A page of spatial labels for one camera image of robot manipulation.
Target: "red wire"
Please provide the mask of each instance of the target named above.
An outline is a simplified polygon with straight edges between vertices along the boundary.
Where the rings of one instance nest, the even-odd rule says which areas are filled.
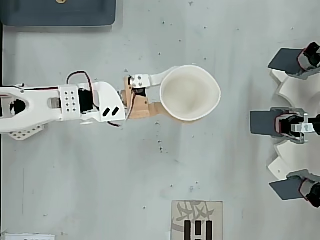
[[[86,79],[88,80],[88,83],[89,83],[89,88],[90,88],[90,92],[92,93],[92,102],[93,102],[93,106],[95,106],[97,109],[99,109],[96,105],[95,105],[95,98],[94,98],[94,91],[93,91],[93,88],[92,88],[92,82],[91,82],[91,79],[88,75],[88,73],[86,71],[75,71],[73,73],[71,73],[67,79],[66,79],[66,84],[69,84],[69,80],[72,76],[76,75],[76,74],[84,74],[86,76]]]

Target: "mounting hole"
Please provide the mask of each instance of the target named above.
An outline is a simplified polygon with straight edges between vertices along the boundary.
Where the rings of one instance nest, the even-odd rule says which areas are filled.
[[[55,0],[58,4],[65,4],[67,0]]]

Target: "cable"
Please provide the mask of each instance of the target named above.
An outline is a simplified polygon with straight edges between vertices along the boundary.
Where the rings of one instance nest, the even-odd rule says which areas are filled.
[[[299,186],[299,189],[298,189],[298,193],[301,194],[301,196],[304,198],[304,200],[306,200],[307,202],[309,202],[309,200],[301,193],[301,188],[302,188],[302,185],[308,181],[308,178],[306,178],[305,180],[303,180]]]
[[[130,118],[130,115],[134,109],[136,96],[137,96],[137,94],[135,92],[132,92],[130,106],[129,106],[128,114],[125,118],[125,121],[127,121]]]
[[[90,88],[90,92],[92,93],[92,102],[93,102],[93,106],[95,106],[97,109],[99,109],[99,107],[97,105],[95,105],[95,98],[94,98],[94,91],[92,88],[92,82],[91,79],[88,75],[88,73],[86,71],[75,71],[73,73],[71,73],[67,78],[66,78],[66,84],[69,84],[69,80],[72,76],[77,75],[77,74],[84,74],[86,76],[86,79],[88,80],[88,84],[89,84],[89,88]]]

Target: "black slot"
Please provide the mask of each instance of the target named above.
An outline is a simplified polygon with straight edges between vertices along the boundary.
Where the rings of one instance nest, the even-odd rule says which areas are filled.
[[[191,221],[184,221],[184,240],[191,240]]]
[[[202,222],[201,221],[195,221],[195,235],[196,236],[201,236],[201,231],[202,231]]]
[[[119,110],[120,109],[118,107],[116,107],[112,112],[112,116],[115,116]]]
[[[212,240],[212,221],[205,222],[205,240]]]
[[[103,112],[102,116],[106,117],[109,112],[110,112],[110,108],[107,108],[107,109]]]

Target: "white bracket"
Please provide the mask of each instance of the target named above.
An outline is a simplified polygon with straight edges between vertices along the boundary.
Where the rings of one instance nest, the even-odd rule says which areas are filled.
[[[136,74],[133,75],[130,79],[130,85],[134,89],[142,89],[159,86],[162,81],[171,73],[173,70],[177,69],[177,66],[173,66],[170,69],[155,75],[148,74]]]
[[[76,120],[81,116],[78,87],[76,85],[58,86],[61,100],[61,121]]]

